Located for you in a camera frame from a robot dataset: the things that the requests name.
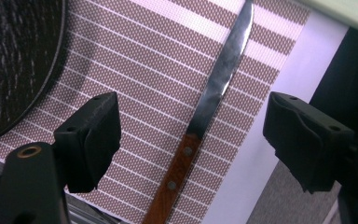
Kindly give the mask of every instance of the white border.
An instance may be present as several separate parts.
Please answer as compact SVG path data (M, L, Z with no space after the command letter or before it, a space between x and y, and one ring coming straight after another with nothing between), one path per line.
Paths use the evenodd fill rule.
M273 91L309 101L348 26L312 11ZM202 223L246 223L278 159L262 134L267 101L242 143Z

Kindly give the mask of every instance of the black object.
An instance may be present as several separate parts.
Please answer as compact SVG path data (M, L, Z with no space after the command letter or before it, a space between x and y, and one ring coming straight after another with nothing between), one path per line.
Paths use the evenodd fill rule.
M61 73L65 14L65 0L0 1L0 135Z
M63 187L90 192L108 169L121 138L117 95L90 99L55 132L7 156L0 176L0 223L69 223Z
M342 188L343 223L358 223L358 143L355 132L294 96L272 92L263 134L276 156L309 192Z

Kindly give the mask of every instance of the brown wooden knife handle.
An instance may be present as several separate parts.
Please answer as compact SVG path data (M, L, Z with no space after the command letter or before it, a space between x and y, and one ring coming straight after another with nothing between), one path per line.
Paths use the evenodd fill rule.
M201 140L195 134L185 134L176 149L170 167L149 206L143 224L164 224L185 183L185 178L196 157Z

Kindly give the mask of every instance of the handle rivet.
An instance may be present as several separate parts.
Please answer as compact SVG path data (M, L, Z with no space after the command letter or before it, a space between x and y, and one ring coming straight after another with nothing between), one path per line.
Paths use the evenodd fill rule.
M176 189L176 183L173 181L168 182L168 189Z
M191 156L192 153L193 153L193 149L191 149L191 147L185 147L186 156Z

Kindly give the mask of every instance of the striped cloth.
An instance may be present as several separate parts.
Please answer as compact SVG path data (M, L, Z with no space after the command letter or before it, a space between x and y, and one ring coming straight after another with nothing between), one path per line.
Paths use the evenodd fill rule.
M140 223L243 1L71 0L67 61L45 99L0 137L0 161L52 132L91 97L118 93L121 148L98 190L77 198ZM200 223L310 12L255 0L239 70L206 134L170 223Z

